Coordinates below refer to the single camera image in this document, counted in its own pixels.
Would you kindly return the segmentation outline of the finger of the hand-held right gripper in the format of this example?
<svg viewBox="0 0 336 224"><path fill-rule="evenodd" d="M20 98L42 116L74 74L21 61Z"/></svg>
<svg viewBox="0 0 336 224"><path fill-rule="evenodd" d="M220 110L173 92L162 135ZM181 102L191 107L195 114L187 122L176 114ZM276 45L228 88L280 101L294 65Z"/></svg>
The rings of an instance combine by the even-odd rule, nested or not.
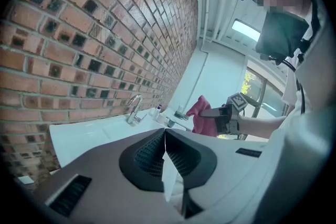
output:
<svg viewBox="0 0 336 224"><path fill-rule="evenodd" d="M201 117L203 118L219 118L222 116L227 116L227 107L225 106L201 111Z"/></svg>

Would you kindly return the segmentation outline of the pink cloth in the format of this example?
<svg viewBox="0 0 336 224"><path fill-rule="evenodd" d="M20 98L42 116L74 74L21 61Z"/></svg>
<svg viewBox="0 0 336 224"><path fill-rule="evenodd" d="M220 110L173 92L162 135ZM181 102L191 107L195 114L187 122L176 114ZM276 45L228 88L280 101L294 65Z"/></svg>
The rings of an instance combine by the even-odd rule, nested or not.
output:
<svg viewBox="0 0 336 224"><path fill-rule="evenodd" d="M193 117L192 132L210 137L217 137L217 128L213 118L203 118L200 113L204 110L211 109L211 105L202 95L198 101L186 112L186 116Z"/></svg>

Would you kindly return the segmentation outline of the black chest-mounted monitor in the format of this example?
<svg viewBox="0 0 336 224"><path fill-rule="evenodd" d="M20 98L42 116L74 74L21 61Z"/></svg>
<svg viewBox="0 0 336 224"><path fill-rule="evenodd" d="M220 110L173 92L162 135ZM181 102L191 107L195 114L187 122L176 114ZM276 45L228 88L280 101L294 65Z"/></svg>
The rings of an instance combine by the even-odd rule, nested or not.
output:
<svg viewBox="0 0 336 224"><path fill-rule="evenodd" d="M277 61L292 58L299 49L305 53L310 42L303 39L309 24L289 13L268 12L256 45L261 58L271 57Z"/></svg>

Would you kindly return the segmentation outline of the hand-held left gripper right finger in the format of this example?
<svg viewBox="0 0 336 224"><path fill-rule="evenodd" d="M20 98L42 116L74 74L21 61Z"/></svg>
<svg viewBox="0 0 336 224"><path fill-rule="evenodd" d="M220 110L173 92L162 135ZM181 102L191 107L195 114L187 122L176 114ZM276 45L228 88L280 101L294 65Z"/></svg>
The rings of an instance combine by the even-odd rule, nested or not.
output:
<svg viewBox="0 0 336 224"><path fill-rule="evenodd" d="M217 156L208 147L173 129L165 130L166 152L183 178L184 189L203 186L217 166Z"/></svg>

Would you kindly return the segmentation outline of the white sink basin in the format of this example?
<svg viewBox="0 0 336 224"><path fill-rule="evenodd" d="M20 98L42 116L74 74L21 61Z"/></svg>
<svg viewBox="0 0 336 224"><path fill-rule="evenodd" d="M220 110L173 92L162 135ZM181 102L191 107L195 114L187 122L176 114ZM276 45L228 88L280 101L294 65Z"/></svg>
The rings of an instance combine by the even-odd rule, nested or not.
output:
<svg viewBox="0 0 336 224"><path fill-rule="evenodd" d="M51 141L60 167L65 167L86 151L138 133L167 128L166 120L157 122L153 109L139 111L141 121L127 123L128 114L71 124L51 125Z"/></svg>

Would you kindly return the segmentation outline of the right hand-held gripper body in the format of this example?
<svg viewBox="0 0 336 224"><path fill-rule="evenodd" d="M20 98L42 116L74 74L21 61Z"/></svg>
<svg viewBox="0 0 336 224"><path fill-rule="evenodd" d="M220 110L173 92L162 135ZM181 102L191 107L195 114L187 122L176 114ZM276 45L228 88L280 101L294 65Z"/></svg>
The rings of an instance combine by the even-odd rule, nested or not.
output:
<svg viewBox="0 0 336 224"><path fill-rule="evenodd" d="M244 111L248 102L242 93L236 93L228 97L226 104L219 110L219 117L215 118L218 135L240 135L242 134L238 118L241 111Z"/></svg>

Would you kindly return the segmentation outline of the person's right forearm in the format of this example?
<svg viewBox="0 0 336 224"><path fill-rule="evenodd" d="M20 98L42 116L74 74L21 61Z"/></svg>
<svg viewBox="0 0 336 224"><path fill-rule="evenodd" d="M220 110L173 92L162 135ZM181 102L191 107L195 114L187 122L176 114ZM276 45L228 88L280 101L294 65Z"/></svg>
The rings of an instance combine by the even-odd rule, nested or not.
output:
<svg viewBox="0 0 336 224"><path fill-rule="evenodd" d="M237 123L239 130L243 134L261 138L270 138L271 134L277 130L286 119L286 116L273 119L257 119L239 116Z"/></svg>

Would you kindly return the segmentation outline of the window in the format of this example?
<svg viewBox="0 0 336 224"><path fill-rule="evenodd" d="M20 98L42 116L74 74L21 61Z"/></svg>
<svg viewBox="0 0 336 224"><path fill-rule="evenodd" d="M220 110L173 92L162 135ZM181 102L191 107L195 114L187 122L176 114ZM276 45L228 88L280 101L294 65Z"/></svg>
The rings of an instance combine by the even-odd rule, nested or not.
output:
<svg viewBox="0 0 336 224"><path fill-rule="evenodd" d="M282 92L260 74L248 68L241 93L248 105L242 116L257 119L273 119L284 116L287 105L281 100Z"/></svg>

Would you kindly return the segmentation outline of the person's white T-shirt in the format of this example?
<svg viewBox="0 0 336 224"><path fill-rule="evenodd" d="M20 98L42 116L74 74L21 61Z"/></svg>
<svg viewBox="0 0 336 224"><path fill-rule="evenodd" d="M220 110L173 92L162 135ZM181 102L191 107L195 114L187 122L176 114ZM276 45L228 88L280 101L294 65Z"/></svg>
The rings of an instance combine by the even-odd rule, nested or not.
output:
<svg viewBox="0 0 336 224"><path fill-rule="evenodd" d="M241 224L278 224L303 212L325 179L336 145L336 33L324 9L312 13L320 28L297 66L305 99L275 130L243 188L222 209L244 209Z"/></svg>

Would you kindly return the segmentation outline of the chrome faucet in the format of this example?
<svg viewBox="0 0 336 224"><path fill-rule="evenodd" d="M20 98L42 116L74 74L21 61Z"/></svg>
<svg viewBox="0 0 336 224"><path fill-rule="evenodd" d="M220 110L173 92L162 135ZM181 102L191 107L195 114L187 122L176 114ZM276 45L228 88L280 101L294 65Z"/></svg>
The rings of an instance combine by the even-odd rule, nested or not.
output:
<svg viewBox="0 0 336 224"><path fill-rule="evenodd" d="M140 124L142 120L146 117L146 115L143 118L139 118L137 116L137 112L139 111L140 105L142 104L143 96L141 94L134 95L128 102L128 105L131 106L136 100L138 100L138 103L136 106L133 107L128 119L127 123L132 125L134 123Z"/></svg>

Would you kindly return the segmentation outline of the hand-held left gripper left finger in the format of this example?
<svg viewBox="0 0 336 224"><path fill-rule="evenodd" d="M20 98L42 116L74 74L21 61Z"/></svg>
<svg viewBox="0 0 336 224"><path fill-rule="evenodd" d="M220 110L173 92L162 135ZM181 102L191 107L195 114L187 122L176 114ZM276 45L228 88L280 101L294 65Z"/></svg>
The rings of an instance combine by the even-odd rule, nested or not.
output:
<svg viewBox="0 0 336 224"><path fill-rule="evenodd" d="M162 182L165 154L165 129L127 147L120 155L119 167L124 177L144 191L163 191Z"/></svg>

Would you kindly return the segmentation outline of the ceiling light panel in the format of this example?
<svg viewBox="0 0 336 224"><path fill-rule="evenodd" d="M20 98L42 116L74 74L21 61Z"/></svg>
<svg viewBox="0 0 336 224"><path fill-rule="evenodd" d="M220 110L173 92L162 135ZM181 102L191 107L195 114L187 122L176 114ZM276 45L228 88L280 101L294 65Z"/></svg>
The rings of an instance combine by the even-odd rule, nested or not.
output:
<svg viewBox="0 0 336 224"><path fill-rule="evenodd" d="M249 37L250 39L254 41L258 41L260 37L260 31L256 30L255 28L249 26L248 24L245 24L239 19L235 19L232 24L232 29Z"/></svg>

